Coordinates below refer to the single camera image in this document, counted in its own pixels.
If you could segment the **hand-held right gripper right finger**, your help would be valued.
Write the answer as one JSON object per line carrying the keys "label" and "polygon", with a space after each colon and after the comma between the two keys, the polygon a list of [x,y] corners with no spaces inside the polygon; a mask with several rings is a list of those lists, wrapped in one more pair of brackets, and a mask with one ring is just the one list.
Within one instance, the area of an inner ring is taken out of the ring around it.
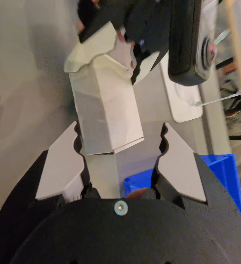
{"label": "hand-held right gripper right finger", "polygon": [[159,150],[151,178],[157,196],[171,202],[178,197],[206,202],[195,153],[168,123],[162,126]]}

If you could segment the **person's left hand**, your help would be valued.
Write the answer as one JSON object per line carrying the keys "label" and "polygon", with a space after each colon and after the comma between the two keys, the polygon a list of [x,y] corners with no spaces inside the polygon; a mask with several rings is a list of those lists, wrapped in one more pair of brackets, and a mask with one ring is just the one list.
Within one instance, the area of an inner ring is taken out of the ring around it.
{"label": "person's left hand", "polygon": [[121,42],[133,42],[128,40],[127,34],[122,31],[125,15],[131,3],[132,1],[78,1],[77,28],[80,42],[83,43],[109,21]]}

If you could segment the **clear acrylic strut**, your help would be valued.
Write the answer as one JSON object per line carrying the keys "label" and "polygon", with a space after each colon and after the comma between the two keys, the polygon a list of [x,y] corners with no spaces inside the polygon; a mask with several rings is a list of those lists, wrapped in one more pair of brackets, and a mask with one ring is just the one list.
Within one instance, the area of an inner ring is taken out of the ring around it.
{"label": "clear acrylic strut", "polygon": [[227,97],[223,97],[223,98],[216,99],[216,100],[213,100],[213,101],[209,101],[209,102],[206,102],[206,103],[203,103],[201,101],[198,101],[198,102],[195,102],[195,103],[193,102],[193,103],[190,104],[190,106],[201,107],[201,106],[213,104],[213,103],[216,103],[216,102],[220,102],[220,101],[231,99],[231,98],[238,97],[238,96],[241,96],[241,91],[238,91],[237,93],[229,95]]}
{"label": "clear acrylic strut", "polygon": [[222,40],[224,40],[230,34],[230,30],[226,29],[220,33],[214,40],[214,45],[218,45]]}

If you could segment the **white cardboard box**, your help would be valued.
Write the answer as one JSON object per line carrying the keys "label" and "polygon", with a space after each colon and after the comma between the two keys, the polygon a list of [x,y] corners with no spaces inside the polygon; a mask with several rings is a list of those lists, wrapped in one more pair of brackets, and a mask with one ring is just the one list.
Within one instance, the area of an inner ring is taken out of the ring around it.
{"label": "white cardboard box", "polygon": [[68,73],[86,155],[117,154],[144,141],[125,66],[102,55]]}

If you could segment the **person's right hand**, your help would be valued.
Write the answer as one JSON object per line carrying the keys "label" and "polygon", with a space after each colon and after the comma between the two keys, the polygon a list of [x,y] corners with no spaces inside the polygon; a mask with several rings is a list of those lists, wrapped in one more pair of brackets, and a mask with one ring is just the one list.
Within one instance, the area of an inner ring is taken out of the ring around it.
{"label": "person's right hand", "polygon": [[144,192],[147,190],[148,188],[141,188],[141,189],[137,189],[134,190],[133,192],[130,192],[127,196],[126,199],[141,199],[141,197],[143,196]]}

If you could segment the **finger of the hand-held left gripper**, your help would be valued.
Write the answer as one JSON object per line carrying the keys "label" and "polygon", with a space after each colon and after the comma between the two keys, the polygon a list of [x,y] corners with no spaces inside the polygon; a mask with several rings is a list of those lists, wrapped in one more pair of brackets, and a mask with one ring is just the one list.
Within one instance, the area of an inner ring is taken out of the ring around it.
{"label": "finger of the hand-held left gripper", "polygon": [[148,75],[158,56],[159,52],[154,52],[147,57],[145,57],[145,54],[140,54],[136,59],[132,60],[136,61],[136,65],[131,76],[132,85],[138,84]]}
{"label": "finger of the hand-held left gripper", "polygon": [[64,72],[78,72],[95,57],[114,50],[116,31],[109,21],[83,43],[78,42],[64,63]]}

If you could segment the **clear acrylic bracket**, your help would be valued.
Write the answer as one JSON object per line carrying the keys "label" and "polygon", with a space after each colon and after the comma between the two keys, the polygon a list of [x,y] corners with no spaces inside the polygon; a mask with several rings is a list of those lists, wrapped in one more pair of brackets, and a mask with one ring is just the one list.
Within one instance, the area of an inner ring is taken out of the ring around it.
{"label": "clear acrylic bracket", "polygon": [[197,99],[199,95],[198,85],[184,86],[178,83],[174,83],[175,93],[182,100],[187,102],[190,106],[197,107],[201,104],[201,99]]}

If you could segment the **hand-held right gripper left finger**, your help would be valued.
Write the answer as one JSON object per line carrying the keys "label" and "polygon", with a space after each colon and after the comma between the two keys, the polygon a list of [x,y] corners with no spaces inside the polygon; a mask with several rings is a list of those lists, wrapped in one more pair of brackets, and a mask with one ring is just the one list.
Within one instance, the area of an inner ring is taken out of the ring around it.
{"label": "hand-held right gripper left finger", "polygon": [[49,147],[35,198],[62,195],[65,200],[83,199],[90,175],[82,149],[81,132],[74,121]]}

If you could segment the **blue plastic bin with tag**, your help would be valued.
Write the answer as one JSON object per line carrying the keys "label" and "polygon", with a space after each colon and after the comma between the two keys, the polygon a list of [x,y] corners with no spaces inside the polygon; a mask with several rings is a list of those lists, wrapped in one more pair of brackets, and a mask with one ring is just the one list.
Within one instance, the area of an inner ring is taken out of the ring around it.
{"label": "blue plastic bin with tag", "polygon": [[[235,155],[211,154],[201,155],[201,158],[228,191],[241,213],[241,186]],[[127,177],[124,180],[125,196],[144,187],[150,188],[152,173],[153,169],[150,169]]]}

